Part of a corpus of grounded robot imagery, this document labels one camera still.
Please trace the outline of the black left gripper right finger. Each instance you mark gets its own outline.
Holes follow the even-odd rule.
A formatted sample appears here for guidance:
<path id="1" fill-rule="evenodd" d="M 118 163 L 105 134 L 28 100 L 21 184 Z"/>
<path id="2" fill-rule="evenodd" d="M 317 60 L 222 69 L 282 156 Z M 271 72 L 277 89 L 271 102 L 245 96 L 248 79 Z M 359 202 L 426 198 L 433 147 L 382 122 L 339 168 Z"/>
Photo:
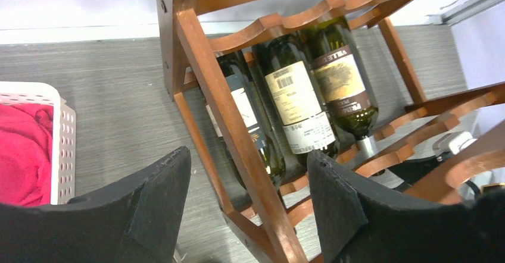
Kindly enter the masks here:
<path id="1" fill-rule="evenodd" d="M 503 262 L 504 192 L 454 205 L 414 198 L 343 167 L 307 158 L 325 262 Z"/>

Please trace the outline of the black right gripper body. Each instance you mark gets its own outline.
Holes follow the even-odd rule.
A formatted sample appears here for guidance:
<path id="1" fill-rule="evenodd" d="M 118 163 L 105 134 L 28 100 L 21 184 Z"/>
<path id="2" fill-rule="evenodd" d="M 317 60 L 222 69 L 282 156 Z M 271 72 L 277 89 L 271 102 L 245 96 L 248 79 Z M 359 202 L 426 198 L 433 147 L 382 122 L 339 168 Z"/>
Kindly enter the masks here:
<path id="1" fill-rule="evenodd" d="M 433 155 L 426 158 L 410 159 L 400 164 L 389 167 L 389 171 L 398 176 L 403 182 L 395 187 L 393 190 L 404 192 L 409 187 L 418 182 L 422 177 L 430 173 L 446 160 L 452 158 L 454 155 L 451 152 L 443 152 L 439 155 Z M 460 196 L 481 196 L 483 195 L 479 186 L 472 180 L 467 180 L 458 189 L 457 192 Z"/>

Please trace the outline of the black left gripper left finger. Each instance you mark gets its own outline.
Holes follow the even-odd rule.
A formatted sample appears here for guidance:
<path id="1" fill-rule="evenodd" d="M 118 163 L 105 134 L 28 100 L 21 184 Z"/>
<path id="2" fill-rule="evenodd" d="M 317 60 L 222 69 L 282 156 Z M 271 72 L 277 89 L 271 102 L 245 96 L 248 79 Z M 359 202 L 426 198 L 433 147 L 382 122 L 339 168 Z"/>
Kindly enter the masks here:
<path id="1" fill-rule="evenodd" d="M 181 146 L 64 205 L 1 205 L 1 261 L 172 262 L 191 165 Z"/>

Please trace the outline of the dark wine bottle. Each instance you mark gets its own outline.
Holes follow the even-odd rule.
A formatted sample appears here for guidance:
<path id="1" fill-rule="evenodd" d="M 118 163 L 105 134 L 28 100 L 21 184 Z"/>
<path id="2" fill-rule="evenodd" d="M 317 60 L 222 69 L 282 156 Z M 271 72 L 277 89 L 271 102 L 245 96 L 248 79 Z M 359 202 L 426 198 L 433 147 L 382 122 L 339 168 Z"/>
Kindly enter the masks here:
<path id="1" fill-rule="evenodd" d="M 379 108 L 345 17 L 299 31 L 331 122 L 354 136 L 364 159 L 376 155 Z"/>

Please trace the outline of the dark bottle white label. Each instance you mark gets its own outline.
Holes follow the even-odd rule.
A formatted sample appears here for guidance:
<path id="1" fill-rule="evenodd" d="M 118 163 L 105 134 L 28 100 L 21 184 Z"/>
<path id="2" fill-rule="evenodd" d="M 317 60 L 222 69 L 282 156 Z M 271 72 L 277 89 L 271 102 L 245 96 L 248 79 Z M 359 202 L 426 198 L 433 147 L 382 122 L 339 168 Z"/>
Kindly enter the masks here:
<path id="1" fill-rule="evenodd" d="M 301 165 L 319 150 L 338 154 L 338 141 L 316 92 L 317 84 L 298 36 L 290 33 L 252 46 L 291 152 Z"/>

